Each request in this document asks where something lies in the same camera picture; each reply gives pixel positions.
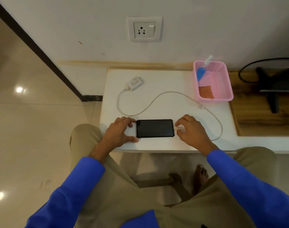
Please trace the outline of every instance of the right hand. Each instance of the right hand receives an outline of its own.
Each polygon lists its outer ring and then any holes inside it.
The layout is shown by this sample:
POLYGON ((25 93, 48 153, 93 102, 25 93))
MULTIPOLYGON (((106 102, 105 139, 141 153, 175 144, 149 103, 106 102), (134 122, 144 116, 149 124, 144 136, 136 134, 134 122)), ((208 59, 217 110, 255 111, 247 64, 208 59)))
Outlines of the right hand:
POLYGON ((185 132, 177 130, 177 135, 188 145, 197 149, 200 153, 207 156, 211 151, 218 149, 218 147, 211 142, 205 128, 193 116, 188 114, 175 122, 175 126, 183 125, 185 132))

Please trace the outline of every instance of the foot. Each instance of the foot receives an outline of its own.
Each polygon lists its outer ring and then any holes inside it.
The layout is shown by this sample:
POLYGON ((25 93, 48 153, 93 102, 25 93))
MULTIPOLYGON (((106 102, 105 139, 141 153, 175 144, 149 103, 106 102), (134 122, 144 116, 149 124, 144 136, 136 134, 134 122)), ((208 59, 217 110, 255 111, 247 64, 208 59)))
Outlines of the foot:
POLYGON ((197 165, 193 178, 193 196, 197 195, 201 186, 209 180, 207 170, 202 165, 197 165))

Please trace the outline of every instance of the charging cable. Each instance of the charging cable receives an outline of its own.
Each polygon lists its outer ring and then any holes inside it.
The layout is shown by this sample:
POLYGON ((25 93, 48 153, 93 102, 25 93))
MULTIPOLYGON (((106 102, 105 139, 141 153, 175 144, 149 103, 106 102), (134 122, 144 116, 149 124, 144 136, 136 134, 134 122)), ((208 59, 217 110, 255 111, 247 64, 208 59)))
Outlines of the charging cable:
POLYGON ((217 138, 215 138, 215 139, 213 139, 213 140, 211 140, 211 141, 216 141, 216 140, 218 140, 218 139, 222 136, 222 132, 223 132, 222 124, 221 124, 220 120, 214 115, 214 113, 212 113, 209 109, 207 109, 204 105, 200 104, 198 101, 194 100, 193 98, 191 98, 191 97, 189 97, 188 95, 185 95, 185 94, 183 94, 183 93, 181 93, 181 92, 176 92, 176 91, 166 91, 166 92, 163 92, 163 93, 159 94, 157 97, 155 97, 154 100, 153 100, 143 111, 141 111, 141 112, 139 112, 139 113, 137 113, 137 114, 133 114, 133 115, 125 114, 125 113, 122 112, 122 111, 120 110, 120 108, 119 108, 119 99, 120 99, 120 96, 122 95, 123 92, 128 91, 128 90, 132 90, 132 91, 133 91, 133 90, 135 90, 136 88, 131 89, 131 88, 129 87, 128 83, 127 83, 127 87, 126 87, 123 91, 121 91, 120 94, 118 95, 118 98, 117 98, 117 109, 118 109, 119 112, 122 113, 123 115, 129 116, 129 117, 139 115, 139 114, 143 113, 144 111, 146 111, 146 109, 149 108, 149 107, 152 105, 152 103, 153 103, 159 96, 161 96, 161 95, 163 95, 163 94, 166 94, 166 93, 176 93, 176 94, 183 95, 183 96, 187 97, 188 99, 191 99, 192 101, 196 102, 196 103, 200 106, 200 109, 205 109, 205 110, 208 111, 211 115, 213 115, 213 117, 218 121, 218 123, 220 124, 220 129, 221 129, 220 135, 219 135, 217 138))

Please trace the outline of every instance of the khaki pants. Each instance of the khaki pants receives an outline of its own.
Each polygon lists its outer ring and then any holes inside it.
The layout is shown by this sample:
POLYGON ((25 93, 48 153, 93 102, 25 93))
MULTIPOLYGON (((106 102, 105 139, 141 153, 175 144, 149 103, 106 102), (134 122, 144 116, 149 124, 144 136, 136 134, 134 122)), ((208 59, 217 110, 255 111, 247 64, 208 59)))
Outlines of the khaki pants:
MULTIPOLYGON (((89 155, 101 138, 99 128, 93 125, 81 124, 74 128, 70 138, 72 169, 82 157, 89 155)), ((243 148, 237 151, 234 159, 259 179, 274 185, 277 159, 271 150, 243 148)), ((154 209, 161 228, 199 228, 201 225, 208 228, 255 227, 217 175, 195 197, 170 208, 140 191, 110 156, 104 167, 105 173, 84 204, 76 228, 117 228, 151 209, 154 209)))

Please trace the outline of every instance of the smartphone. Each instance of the smartphone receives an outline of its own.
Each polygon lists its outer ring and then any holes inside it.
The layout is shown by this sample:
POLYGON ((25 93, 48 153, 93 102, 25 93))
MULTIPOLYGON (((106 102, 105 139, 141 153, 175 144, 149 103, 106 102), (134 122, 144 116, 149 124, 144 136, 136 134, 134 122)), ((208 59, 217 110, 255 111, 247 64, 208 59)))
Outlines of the smartphone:
POLYGON ((172 119, 137 120, 137 138, 174 137, 172 119))

